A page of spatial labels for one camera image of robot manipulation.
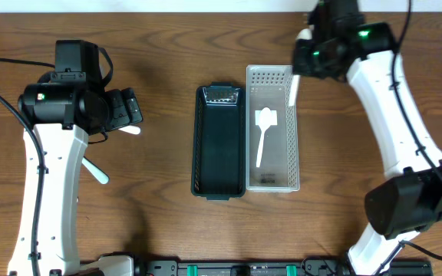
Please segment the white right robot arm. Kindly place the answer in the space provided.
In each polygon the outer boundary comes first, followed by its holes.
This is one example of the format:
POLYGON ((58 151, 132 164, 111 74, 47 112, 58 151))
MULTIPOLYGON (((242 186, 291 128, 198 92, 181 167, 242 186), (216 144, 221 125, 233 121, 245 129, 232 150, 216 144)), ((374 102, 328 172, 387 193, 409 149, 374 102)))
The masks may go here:
POLYGON ((292 74, 349 84, 377 140, 385 181, 364 199, 368 224, 341 261, 323 275, 428 275, 430 265, 399 252, 442 221, 442 151, 431 138, 404 76, 403 36, 368 24, 355 0, 321 0, 299 32, 292 74))

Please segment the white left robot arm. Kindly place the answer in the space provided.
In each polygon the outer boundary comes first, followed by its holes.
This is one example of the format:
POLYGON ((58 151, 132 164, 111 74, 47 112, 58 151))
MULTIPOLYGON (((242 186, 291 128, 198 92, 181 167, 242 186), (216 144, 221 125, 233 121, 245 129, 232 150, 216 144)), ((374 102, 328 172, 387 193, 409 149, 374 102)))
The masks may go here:
POLYGON ((87 41, 60 40, 54 70, 18 98, 24 132, 25 191, 18 240, 9 275, 139 275, 132 254, 106 254, 82 264, 76 242, 81 168, 101 184, 107 174, 87 160, 90 136, 114 130, 137 135, 143 119, 131 88, 107 91, 102 74, 107 52, 87 41))

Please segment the white green-tinted plastic fork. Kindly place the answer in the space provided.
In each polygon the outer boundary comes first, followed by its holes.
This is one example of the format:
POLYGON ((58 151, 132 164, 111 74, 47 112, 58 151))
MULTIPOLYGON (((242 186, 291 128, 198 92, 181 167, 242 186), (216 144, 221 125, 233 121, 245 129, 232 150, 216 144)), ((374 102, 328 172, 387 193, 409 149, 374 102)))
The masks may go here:
POLYGON ((88 172, 102 185, 109 183, 109 176, 101 170, 99 167, 95 166, 88 158, 83 157, 82 165, 88 170, 88 172))

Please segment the thick white plastic spoon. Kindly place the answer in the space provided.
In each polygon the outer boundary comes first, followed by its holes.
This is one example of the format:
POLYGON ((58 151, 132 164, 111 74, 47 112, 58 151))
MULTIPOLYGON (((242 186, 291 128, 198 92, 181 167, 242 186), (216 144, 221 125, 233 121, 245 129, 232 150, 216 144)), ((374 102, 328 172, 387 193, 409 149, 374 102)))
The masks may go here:
POLYGON ((129 133, 132 135, 139 135, 141 133, 141 128, 139 128, 138 126, 124 126, 119 128, 120 131, 125 132, 125 133, 129 133))

